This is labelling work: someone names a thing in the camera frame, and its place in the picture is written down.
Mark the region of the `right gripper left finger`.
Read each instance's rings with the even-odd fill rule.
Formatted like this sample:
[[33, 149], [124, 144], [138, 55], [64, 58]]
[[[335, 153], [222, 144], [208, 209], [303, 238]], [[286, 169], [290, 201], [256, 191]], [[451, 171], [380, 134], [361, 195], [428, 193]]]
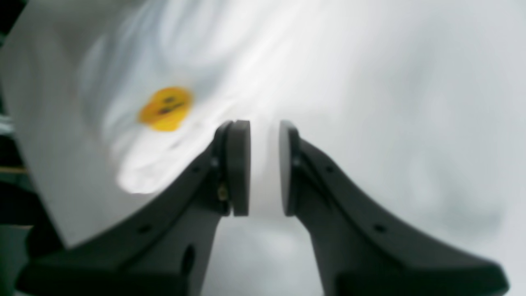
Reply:
[[222, 217], [249, 214], [251, 129], [228, 120], [147, 206], [73, 249], [31, 260], [32, 296], [197, 296]]

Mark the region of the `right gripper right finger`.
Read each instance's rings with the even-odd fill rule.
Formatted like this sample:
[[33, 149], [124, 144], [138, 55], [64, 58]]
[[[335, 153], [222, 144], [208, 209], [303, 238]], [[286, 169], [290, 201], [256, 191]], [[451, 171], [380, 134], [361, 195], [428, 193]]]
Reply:
[[503, 296], [496, 262], [451, 247], [374, 202], [288, 120], [279, 126], [284, 213], [310, 234], [325, 296]]

